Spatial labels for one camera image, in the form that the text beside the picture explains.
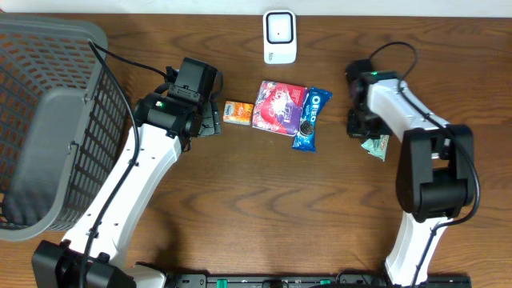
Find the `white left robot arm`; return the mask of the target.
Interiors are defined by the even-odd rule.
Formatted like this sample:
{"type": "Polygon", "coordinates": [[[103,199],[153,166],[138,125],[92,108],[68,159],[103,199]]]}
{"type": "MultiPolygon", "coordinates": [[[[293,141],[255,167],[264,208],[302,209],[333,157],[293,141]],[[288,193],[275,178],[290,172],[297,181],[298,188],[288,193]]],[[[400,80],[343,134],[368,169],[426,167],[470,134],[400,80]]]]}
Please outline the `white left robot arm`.
{"type": "Polygon", "coordinates": [[[184,89],[138,100],[122,153],[85,214],[59,244],[42,241],[32,257],[39,287],[164,287],[167,272],[125,267],[134,230],[166,172],[195,137],[220,131],[218,93],[184,89]]]}

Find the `orange small box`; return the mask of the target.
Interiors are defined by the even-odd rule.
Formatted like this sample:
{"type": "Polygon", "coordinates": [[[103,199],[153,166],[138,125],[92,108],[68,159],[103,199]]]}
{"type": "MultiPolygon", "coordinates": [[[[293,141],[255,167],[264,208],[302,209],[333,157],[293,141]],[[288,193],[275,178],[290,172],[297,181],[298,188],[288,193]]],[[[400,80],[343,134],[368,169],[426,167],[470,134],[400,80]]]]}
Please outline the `orange small box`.
{"type": "Polygon", "coordinates": [[[254,105],[250,103],[226,101],[222,119],[224,122],[249,126],[253,109],[254,105]]]}

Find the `blue Oreo cookie pack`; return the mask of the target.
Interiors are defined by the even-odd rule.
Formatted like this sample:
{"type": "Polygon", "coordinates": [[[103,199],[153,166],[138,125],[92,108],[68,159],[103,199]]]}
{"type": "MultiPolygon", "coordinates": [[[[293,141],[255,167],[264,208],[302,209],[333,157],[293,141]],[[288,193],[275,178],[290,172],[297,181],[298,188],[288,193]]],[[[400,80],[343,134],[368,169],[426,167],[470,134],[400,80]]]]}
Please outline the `blue Oreo cookie pack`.
{"type": "Polygon", "coordinates": [[[311,87],[309,89],[302,116],[300,118],[299,131],[294,137],[292,148],[307,152],[316,152],[315,147],[315,127],[319,114],[325,104],[332,98],[332,93],[328,90],[311,87]]]}

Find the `light green snack packet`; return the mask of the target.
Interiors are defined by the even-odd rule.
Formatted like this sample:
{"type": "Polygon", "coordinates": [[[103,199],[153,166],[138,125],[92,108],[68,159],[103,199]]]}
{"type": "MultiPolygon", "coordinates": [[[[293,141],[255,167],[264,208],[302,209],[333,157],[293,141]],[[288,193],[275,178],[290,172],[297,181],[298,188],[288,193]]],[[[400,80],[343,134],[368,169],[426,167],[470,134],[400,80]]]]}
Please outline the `light green snack packet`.
{"type": "Polygon", "coordinates": [[[367,139],[361,144],[361,147],[367,151],[368,154],[381,159],[383,162],[386,160],[386,152],[389,135],[381,135],[379,139],[367,139]]]}

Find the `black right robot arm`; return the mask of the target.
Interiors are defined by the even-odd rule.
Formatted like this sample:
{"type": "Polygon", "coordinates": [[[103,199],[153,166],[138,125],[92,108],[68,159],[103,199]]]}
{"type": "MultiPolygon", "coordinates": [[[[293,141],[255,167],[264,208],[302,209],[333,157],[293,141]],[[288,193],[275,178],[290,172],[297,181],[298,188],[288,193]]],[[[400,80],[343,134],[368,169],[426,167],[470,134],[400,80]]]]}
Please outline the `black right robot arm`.
{"type": "Polygon", "coordinates": [[[395,191],[403,210],[392,251],[384,261],[391,287],[430,284],[428,266],[442,234],[463,223],[465,206],[480,201],[474,140],[466,125],[452,125],[429,110],[395,72],[346,71],[353,107],[352,138],[394,135],[402,144],[395,191]]]}

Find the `red purple snack bag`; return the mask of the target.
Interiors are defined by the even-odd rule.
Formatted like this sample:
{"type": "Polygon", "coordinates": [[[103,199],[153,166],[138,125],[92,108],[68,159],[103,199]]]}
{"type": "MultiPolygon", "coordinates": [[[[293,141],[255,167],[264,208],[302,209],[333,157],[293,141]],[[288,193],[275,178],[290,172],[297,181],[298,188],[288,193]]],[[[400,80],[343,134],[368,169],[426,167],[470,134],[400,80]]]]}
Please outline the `red purple snack bag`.
{"type": "Polygon", "coordinates": [[[308,89],[282,82],[263,81],[255,101],[252,127],[295,136],[308,89]]]}

